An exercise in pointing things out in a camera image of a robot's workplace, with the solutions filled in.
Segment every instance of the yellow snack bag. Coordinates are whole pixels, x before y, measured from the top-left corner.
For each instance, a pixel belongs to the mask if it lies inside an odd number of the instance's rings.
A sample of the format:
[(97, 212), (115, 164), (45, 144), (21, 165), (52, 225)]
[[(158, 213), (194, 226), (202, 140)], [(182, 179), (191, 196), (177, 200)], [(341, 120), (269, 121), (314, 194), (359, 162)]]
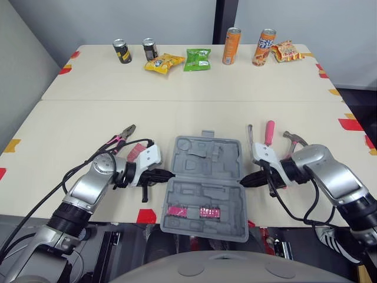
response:
[(144, 68), (161, 74), (167, 74), (171, 66), (181, 64), (183, 61), (184, 57), (164, 53), (161, 56), (155, 57), (152, 61), (147, 62)]
[(302, 55), (292, 44), (292, 40), (287, 40), (279, 44), (272, 45), (271, 51), (275, 54), (278, 62), (289, 62), (302, 59)]

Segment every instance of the white table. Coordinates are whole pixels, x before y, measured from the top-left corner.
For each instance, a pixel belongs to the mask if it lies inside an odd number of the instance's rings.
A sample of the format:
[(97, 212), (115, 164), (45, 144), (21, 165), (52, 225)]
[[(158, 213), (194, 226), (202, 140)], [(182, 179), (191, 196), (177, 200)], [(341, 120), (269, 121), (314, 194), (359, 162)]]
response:
[[(298, 50), (310, 53), (302, 44)], [(158, 45), (164, 52), (186, 57), (187, 48), (210, 48), (211, 70), (183, 72), (184, 63), (167, 75), (146, 71), (141, 45), (129, 46), (132, 62), (121, 64), (112, 45), (82, 45), (70, 59), (66, 74), (58, 75), (43, 100), (127, 101), (341, 101), (329, 92), (329, 79), (319, 77), (318, 63), (278, 63), (271, 53), (263, 67), (251, 63), (256, 45), (240, 45), (233, 65), (221, 61), (224, 45)]]
[[(21, 139), (14, 153), (3, 153), (0, 167), (7, 169), (0, 180), (0, 214), (26, 215), (60, 182), (64, 173), (91, 155), (114, 134), (130, 124), (137, 128), (131, 140), (151, 138), (161, 147), (163, 168), (170, 169), (174, 139), (178, 135), (199, 136), (214, 130), (216, 137), (240, 140), (244, 174), (259, 168), (250, 162), (246, 125), (254, 125), (254, 140), (263, 142), (268, 120), (276, 122), (273, 148), (284, 157), (290, 141), (285, 130), (301, 135), (308, 143), (326, 145), (334, 157), (348, 165), (377, 195), (377, 156), (369, 154), (363, 131), (346, 131), (338, 118), (350, 113), (340, 102), (289, 101), (41, 101), (18, 130)], [(129, 149), (121, 151), (127, 156)], [(79, 172), (69, 185), (87, 169)], [(151, 208), (160, 220), (166, 185), (149, 189), (150, 201), (141, 203), (138, 188), (109, 190), (91, 220), (135, 222), (140, 209)], [(310, 184), (280, 190), (282, 198), (297, 216), (303, 216), (314, 198)], [(249, 220), (258, 226), (304, 226), (293, 221), (267, 187), (246, 189)], [(58, 207), (60, 190), (37, 210), (35, 216), (49, 218)], [(324, 220), (331, 205), (320, 194), (313, 219)], [(334, 224), (345, 225), (336, 214)]]

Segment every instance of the chip bag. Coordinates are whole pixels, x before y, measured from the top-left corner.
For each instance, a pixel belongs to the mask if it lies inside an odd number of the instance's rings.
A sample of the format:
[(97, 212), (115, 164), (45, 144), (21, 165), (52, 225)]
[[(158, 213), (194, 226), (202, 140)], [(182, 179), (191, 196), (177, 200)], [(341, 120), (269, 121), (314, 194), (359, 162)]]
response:
[(187, 60), (183, 71), (201, 71), (211, 69), (208, 56), (211, 49), (188, 49)]
[(295, 46), (293, 46), (292, 40), (272, 45), (271, 51), (274, 53), (278, 62), (289, 62), (303, 58), (301, 53), (297, 51)]
[(144, 68), (161, 74), (167, 74), (171, 66), (181, 64), (183, 61), (184, 57), (164, 53), (161, 56), (155, 57), (152, 61), (147, 62)]

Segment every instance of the gray wall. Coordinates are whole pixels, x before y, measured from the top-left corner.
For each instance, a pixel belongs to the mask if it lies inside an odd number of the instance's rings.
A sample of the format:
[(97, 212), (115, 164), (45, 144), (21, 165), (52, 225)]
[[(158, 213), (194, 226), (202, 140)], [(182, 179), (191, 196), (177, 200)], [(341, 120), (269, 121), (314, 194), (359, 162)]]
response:
[(0, 153), (58, 72), (8, 0), (0, 0)]
[(306, 44), (337, 87), (377, 89), (376, 0), (239, 0), (235, 26), (242, 43), (263, 28), (276, 42)]
[(216, 0), (11, 0), (62, 67), (82, 44), (211, 44)]

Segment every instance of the soda can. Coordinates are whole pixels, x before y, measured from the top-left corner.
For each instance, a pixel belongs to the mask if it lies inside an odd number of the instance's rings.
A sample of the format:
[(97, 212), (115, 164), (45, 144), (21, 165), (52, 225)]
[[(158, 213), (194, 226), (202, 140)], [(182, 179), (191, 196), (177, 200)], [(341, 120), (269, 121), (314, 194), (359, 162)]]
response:
[(260, 38), (257, 45), (257, 50), (253, 57), (253, 64), (255, 66), (263, 66), (266, 63), (267, 56), (269, 55), (271, 45), (276, 37), (276, 31), (274, 29), (264, 29), (260, 34)]
[(158, 57), (156, 43), (154, 42), (153, 38), (146, 38), (143, 40), (143, 47), (145, 52), (145, 57), (147, 57), (147, 61), (151, 61)]
[(132, 61), (130, 50), (128, 50), (127, 44), (121, 38), (114, 40), (114, 49), (118, 55), (119, 61), (122, 64), (126, 64)]
[(234, 63), (234, 57), (237, 54), (238, 45), (240, 44), (241, 30), (239, 28), (229, 28), (226, 32), (223, 63), (230, 65)]

